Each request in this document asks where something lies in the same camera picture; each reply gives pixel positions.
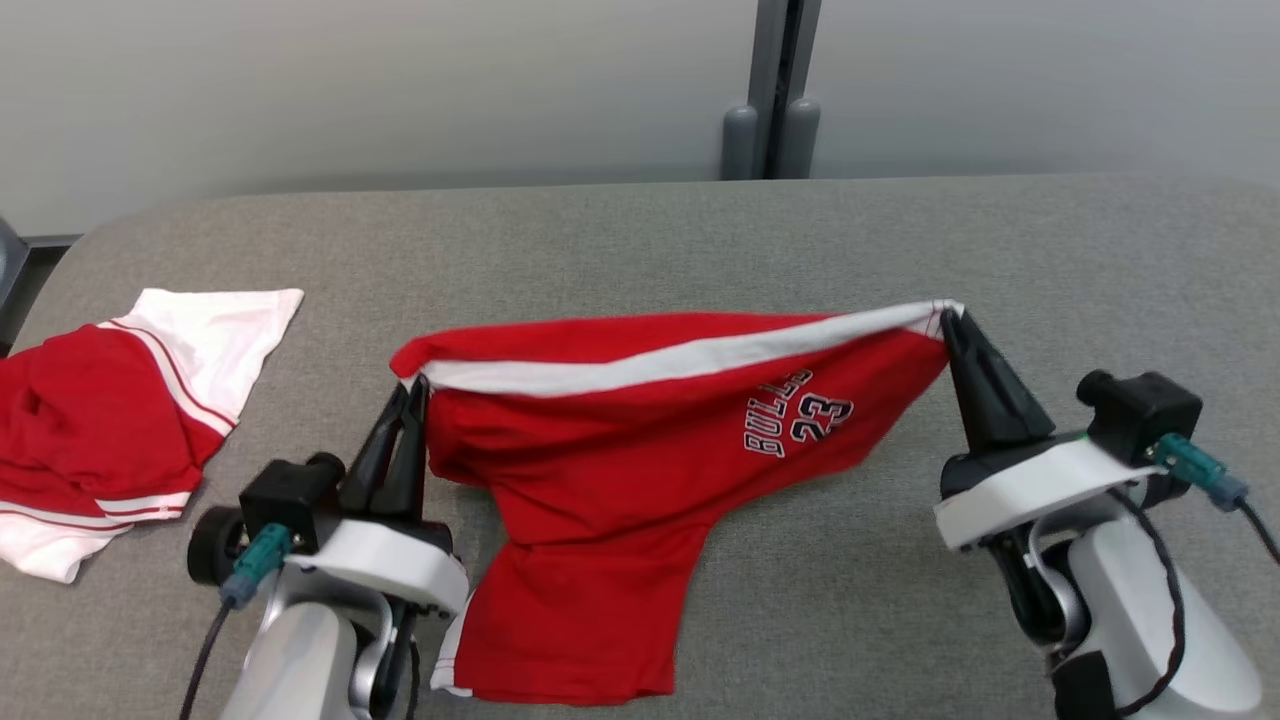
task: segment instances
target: cable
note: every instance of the cable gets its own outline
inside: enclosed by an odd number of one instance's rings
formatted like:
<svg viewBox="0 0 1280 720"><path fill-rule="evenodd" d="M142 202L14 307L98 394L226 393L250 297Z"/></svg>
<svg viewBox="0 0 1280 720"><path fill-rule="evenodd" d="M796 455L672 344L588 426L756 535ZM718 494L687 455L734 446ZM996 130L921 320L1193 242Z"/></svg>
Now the cable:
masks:
<svg viewBox="0 0 1280 720"><path fill-rule="evenodd" d="M218 639L218 633L223 629L223 623L227 621L227 616L232 612L232 602L223 601L223 606L218 610L218 615L214 616L214 624L209 626L209 632L205 634L205 644L200 646L200 655L196 656L196 666L191 670L191 680L187 683L187 697L182 701L182 712L178 714L178 720L189 720L191 708L196 705L196 691L200 688L200 676L205 674L205 665L209 662L209 653L214 650L214 641Z"/></svg>
<svg viewBox="0 0 1280 720"><path fill-rule="evenodd" d="M1244 516L1249 519L1249 524L1253 525L1253 532L1258 533L1258 539L1261 539L1262 544L1267 547L1267 552L1271 553L1271 559L1276 561L1276 565L1280 565L1280 547L1276 547L1276 539L1271 537L1271 530L1267 529L1262 518L1258 518L1258 514L1253 511L1253 506L1249 505L1249 502L1243 497L1235 501L1235 506L1239 507L1240 512L1244 512Z"/></svg>
<svg viewBox="0 0 1280 720"><path fill-rule="evenodd" d="M1107 491L1107 495L1116 498L1138 520L1138 525L1151 538L1151 544L1156 548L1156 557L1160 559L1160 564L1165 568L1165 578L1169 582L1169 600L1174 601L1174 648L1169 651L1169 667L1146 694L1124 707L1116 708L1116 714L1126 717L1138 712L1151 703L1151 701L1156 700L1160 693L1165 692L1169 683L1174 680L1174 675L1178 674L1178 669L1183 666L1183 656L1187 655L1187 611L1183 607L1183 591L1178 587L1178 571L1174 569L1174 561L1169 556L1169 548L1165 547L1165 541L1160 537L1160 532L1147 519L1147 514L1129 500L1128 495L1116 489Z"/></svg>
<svg viewBox="0 0 1280 720"><path fill-rule="evenodd" d="M417 691L421 683L422 657L417 653L417 638L408 639L408 710L404 711L404 720L413 720L417 712Z"/></svg>

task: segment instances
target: white wall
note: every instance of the white wall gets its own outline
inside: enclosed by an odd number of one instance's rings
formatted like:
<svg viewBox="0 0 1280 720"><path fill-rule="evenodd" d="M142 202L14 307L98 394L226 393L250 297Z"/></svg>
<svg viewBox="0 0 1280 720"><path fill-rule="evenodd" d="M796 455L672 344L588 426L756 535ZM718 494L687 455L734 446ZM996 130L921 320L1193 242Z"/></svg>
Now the white wall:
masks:
<svg viewBox="0 0 1280 720"><path fill-rule="evenodd" d="M755 0L4 0L0 215L712 179Z"/></svg>
<svg viewBox="0 0 1280 720"><path fill-rule="evenodd" d="M1142 169L1280 184L1276 0L826 0L814 177Z"/></svg>

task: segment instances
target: white stripe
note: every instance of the white stripe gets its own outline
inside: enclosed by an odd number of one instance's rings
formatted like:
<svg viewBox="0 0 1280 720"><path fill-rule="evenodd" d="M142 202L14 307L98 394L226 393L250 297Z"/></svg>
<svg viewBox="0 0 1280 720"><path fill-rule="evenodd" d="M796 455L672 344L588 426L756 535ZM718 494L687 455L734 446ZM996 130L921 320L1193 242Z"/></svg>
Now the white stripe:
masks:
<svg viewBox="0 0 1280 720"><path fill-rule="evenodd" d="M458 661L458 643L462 642L462 623L467 619L467 609L471 607L471 597L462 606L462 612L449 623L449 629L444 630L444 639L440 641L440 653L435 660L435 669L431 671L430 685L433 691L447 691L458 697L471 697L470 688L454 685L453 667Z"/></svg>
<svg viewBox="0 0 1280 720"><path fill-rule="evenodd" d="M607 392L817 352L893 328L940 337L936 316L947 307L964 313L964 306L954 300L910 302L778 331L695 340L611 363L431 360L419 372L433 389L529 397Z"/></svg>
<svg viewBox="0 0 1280 720"><path fill-rule="evenodd" d="M187 500L191 498L189 492L174 492L169 495L152 495L148 497L136 497L133 500L97 500L97 506L102 509L104 512L132 512L136 510L150 510L150 509L182 509L187 506Z"/></svg>
<svg viewBox="0 0 1280 720"><path fill-rule="evenodd" d="M204 407L196 405L196 402L191 400L191 396L187 395L187 391L183 389L182 383L178 380L177 368L173 366L173 363L169 360L169 356L165 355L164 348L160 346L159 342L156 342L154 337L142 331L136 331L133 328L122 328L119 325L113 325L110 323L101 323L97 327L108 331L129 333L131 336L141 340L142 345L145 345L147 350L151 351L151 356L155 359L156 368L160 369L160 375L164 378L164 384L166 388L169 388L169 395L173 397L173 401L178 404L178 407L180 407L182 411L186 413L188 418L204 423L205 425L209 425L214 432L216 432L223 437L227 437L227 434L230 433L232 429L234 429L234 425L228 424L227 420L224 420L223 418L219 418L218 415L205 410Z"/></svg>
<svg viewBox="0 0 1280 720"><path fill-rule="evenodd" d="M63 512L49 512L45 510L36 510L35 507L27 507L24 505L17 505L14 502L0 501L0 512L18 512L19 515L26 515L36 520L45 520L47 523L61 523L64 525L74 525L79 529L97 529L108 528L106 532L110 534L119 534L128 528L116 529L115 525L120 523L132 523L132 519L116 519L116 518L91 518L88 515L65 515Z"/></svg>
<svg viewBox="0 0 1280 720"><path fill-rule="evenodd" d="M180 509L165 509L165 510L148 510L146 512L129 512L128 515L111 515L108 514L116 523L142 523L146 520L175 520L182 518Z"/></svg>

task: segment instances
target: white sleeve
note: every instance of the white sleeve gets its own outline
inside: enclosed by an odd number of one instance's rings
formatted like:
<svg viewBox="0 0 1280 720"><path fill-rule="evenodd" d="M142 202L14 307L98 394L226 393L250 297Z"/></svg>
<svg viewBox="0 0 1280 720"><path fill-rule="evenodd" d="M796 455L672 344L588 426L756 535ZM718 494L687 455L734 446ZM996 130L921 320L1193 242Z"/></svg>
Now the white sleeve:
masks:
<svg viewBox="0 0 1280 720"><path fill-rule="evenodd" d="M152 336L197 405L239 419L248 393L302 304L301 290L268 292L142 291L110 324Z"/></svg>

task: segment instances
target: black wheel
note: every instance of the black wheel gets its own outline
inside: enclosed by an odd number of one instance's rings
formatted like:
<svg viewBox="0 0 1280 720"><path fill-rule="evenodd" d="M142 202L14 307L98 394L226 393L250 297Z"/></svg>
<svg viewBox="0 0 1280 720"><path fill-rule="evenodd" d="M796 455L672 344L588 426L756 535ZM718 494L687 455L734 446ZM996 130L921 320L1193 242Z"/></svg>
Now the black wheel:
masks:
<svg viewBox="0 0 1280 720"><path fill-rule="evenodd" d="M202 585L223 584L232 577L243 532L244 515L239 507L210 507L191 532L187 575Z"/></svg>

